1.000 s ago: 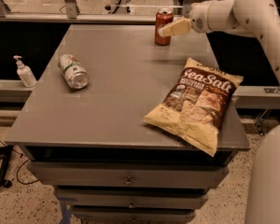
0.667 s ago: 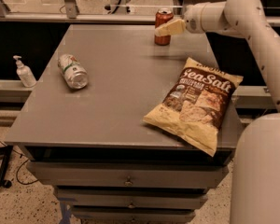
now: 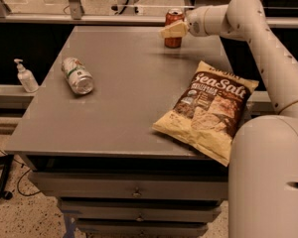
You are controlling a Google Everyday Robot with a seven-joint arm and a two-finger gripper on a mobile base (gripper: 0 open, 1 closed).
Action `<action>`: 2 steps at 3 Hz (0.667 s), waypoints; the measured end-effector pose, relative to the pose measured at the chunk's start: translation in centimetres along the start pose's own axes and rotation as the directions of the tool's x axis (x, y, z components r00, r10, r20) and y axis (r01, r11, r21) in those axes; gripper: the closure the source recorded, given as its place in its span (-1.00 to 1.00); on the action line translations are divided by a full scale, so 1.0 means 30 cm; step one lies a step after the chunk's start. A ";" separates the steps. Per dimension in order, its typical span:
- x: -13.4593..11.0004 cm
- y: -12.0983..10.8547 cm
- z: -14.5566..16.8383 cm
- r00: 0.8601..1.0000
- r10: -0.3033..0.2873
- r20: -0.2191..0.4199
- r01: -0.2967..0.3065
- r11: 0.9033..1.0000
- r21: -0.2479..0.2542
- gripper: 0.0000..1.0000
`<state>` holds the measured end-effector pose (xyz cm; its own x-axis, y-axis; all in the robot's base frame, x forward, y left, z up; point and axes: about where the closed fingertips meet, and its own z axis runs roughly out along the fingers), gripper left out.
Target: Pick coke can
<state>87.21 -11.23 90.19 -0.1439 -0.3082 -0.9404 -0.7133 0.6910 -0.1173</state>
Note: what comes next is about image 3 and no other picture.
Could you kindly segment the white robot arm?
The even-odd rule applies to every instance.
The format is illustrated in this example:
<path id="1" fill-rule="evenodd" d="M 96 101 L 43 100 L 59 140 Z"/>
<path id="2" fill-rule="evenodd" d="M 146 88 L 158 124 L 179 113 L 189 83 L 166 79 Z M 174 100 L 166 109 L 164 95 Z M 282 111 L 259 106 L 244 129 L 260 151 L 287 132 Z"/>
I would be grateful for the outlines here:
<path id="1" fill-rule="evenodd" d="M 227 166 L 229 238 L 298 238 L 298 61 L 271 32 L 260 0 L 199 7 L 162 32 L 185 33 L 247 42 L 274 112 L 235 126 L 254 82 L 200 62 L 191 87 L 214 88 L 212 101 L 186 96 L 154 129 Z"/>

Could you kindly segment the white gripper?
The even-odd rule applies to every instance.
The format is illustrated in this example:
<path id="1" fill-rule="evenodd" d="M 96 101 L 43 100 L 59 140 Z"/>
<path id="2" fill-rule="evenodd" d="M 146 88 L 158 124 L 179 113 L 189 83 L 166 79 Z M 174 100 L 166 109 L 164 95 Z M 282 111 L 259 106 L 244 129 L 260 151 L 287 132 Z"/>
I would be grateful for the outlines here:
<path id="1" fill-rule="evenodd" d="M 206 37 L 208 35 L 205 29 L 205 17 L 209 10 L 208 7 L 199 7 L 186 13 L 187 23 L 178 20 L 165 26 L 159 31 L 162 38 L 183 38 L 190 32 L 195 37 Z"/>

